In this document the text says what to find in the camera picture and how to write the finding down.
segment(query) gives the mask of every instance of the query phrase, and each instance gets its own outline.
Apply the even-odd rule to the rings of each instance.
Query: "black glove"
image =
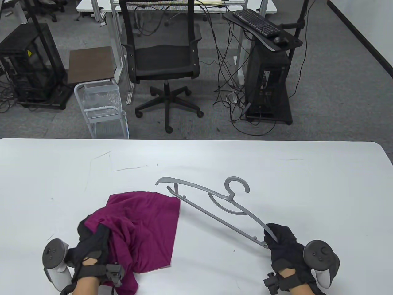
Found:
[[[79,243],[75,248],[70,248],[67,252],[65,261],[71,267],[75,268],[71,285],[62,290],[61,295],[67,295],[74,291],[76,282],[84,277],[97,277],[102,284],[106,279],[106,265],[108,262],[109,247],[108,240],[110,229],[100,224],[95,234],[88,229],[84,222],[89,218],[87,216],[79,223],[78,234]],[[83,265],[83,261],[94,258],[97,262],[94,265]]]
[[[304,261],[304,246],[296,241],[296,237],[289,227],[274,223],[268,223],[266,225],[272,230],[278,239],[278,242],[276,242],[267,231],[264,231],[264,241],[267,243],[268,248],[272,251],[272,269],[276,272],[279,282],[280,280],[286,280],[287,284],[292,286],[308,284],[315,295],[324,294],[318,288],[316,280],[311,274],[311,268]],[[279,274],[279,271],[286,268],[295,269],[295,275],[284,279]]]

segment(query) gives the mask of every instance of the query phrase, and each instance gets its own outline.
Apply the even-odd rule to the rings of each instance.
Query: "chair caster wheel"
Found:
[[[173,128],[171,126],[165,126],[165,131],[171,134],[173,132]]]

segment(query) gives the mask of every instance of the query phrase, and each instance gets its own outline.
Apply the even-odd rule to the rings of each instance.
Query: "hand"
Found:
[[[276,242],[266,231],[264,241],[272,251],[272,268],[283,278],[296,275],[303,284],[314,284],[311,268],[304,262],[304,246],[299,244],[289,227],[279,224],[266,224],[278,239]]]
[[[74,278],[97,277],[102,282],[108,262],[110,230],[100,224],[93,234],[84,224],[88,217],[79,223],[77,229],[80,242],[67,255],[75,267]]]

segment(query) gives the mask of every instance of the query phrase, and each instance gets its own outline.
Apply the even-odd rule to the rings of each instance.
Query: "black baseboard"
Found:
[[[327,5],[334,11],[335,14],[341,19],[341,21],[351,30],[351,32],[358,38],[358,40],[367,48],[367,50],[375,57],[375,59],[381,64],[381,66],[387,71],[387,73],[393,78],[393,67],[389,62],[375,49],[375,47],[362,35],[361,32],[347,19],[347,17],[330,1],[327,1]]]

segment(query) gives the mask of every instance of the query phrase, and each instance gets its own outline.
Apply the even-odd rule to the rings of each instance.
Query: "gray plastic hanger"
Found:
[[[254,219],[257,223],[259,223],[268,233],[269,235],[272,236],[272,238],[277,242],[277,237],[274,235],[274,233],[272,232],[272,230],[266,225],[264,224],[258,217],[256,217],[254,214],[252,214],[250,211],[248,211],[246,208],[244,208],[243,206],[239,205],[238,203],[236,203],[233,198],[235,196],[235,193],[233,190],[231,190],[231,188],[229,187],[229,183],[231,181],[237,181],[240,182],[243,186],[244,186],[244,190],[246,191],[246,193],[250,192],[250,187],[248,185],[247,182],[245,182],[245,180],[241,179],[240,177],[236,177],[236,176],[231,176],[228,177],[225,180],[224,183],[224,187],[226,189],[226,191],[229,193],[228,196],[226,195],[222,195],[219,194],[217,192],[215,192],[214,190],[210,190],[208,188],[205,188],[203,186],[200,186],[198,184],[194,184],[194,183],[190,183],[188,181],[184,181],[184,180],[180,180],[180,179],[176,179],[176,178],[172,178],[172,177],[161,177],[159,180],[157,180],[156,185],[158,185],[159,183],[173,183],[174,184],[174,191],[171,189],[170,186],[167,186],[167,189],[170,191],[171,194],[173,194],[175,197],[179,198],[180,200],[186,202],[187,204],[190,204],[191,206],[197,208],[198,210],[202,211],[203,213],[205,213],[206,215],[214,218],[215,220],[221,222],[222,224],[226,225],[227,227],[233,229],[235,232],[238,232],[239,234],[245,236],[246,238],[252,240],[253,242],[256,242],[258,245],[264,247],[264,248],[268,248],[268,246],[266,245],[266,243],[264,241],[259,241],[257,239],[256,236],[250,236],[249,234],[246,234],[244,231],[238,229],[237,227],[229,224],[228,222],[222,220],[221,218],[217,217],[216,215],[210,213],[209,211],[203,209],[202,207],[199,207],[197,204],[187,200],[187,197],[181,196],[179,195],[179,184],[183,184],[183,185],[187,185],[187,186],[191,186],[193,188],[197,188],[199,190],[203,190],[205,192],[207,192],[207,194],[209,195],[210,199],[212,200],[212,202],[218,206],[220,209],[224,210],[225,212],[228,212],[230,214],[235,214],[235,215],[248,215],[250,216],[252,219]],[[232,205],[234,205],[236,208],[240,209],[241,211],[232,211],[229,210],[227,208],[224,208],[223,206],[221,206],[216,199],[213,197],[219,197],[220,199],[223,199],[229,203],[231,203]]]

